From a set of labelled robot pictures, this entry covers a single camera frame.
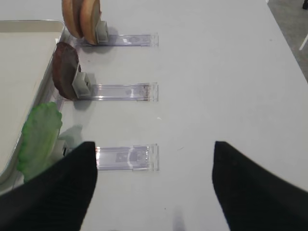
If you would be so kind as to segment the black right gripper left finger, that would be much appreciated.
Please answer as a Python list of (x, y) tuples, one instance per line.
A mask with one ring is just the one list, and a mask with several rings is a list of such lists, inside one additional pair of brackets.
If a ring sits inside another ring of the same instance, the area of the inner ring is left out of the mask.
[(78, 231), (95, 190), (95, 143), (85, 141), (29, 182), (1, 195), (2, 231)]

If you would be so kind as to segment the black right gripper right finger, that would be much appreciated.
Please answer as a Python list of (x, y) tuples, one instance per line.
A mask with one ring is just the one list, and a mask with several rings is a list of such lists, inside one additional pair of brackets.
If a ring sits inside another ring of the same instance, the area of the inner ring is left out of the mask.
[(231, 231), (306, 231), (308, 193), (216, 141), (212, 183)]

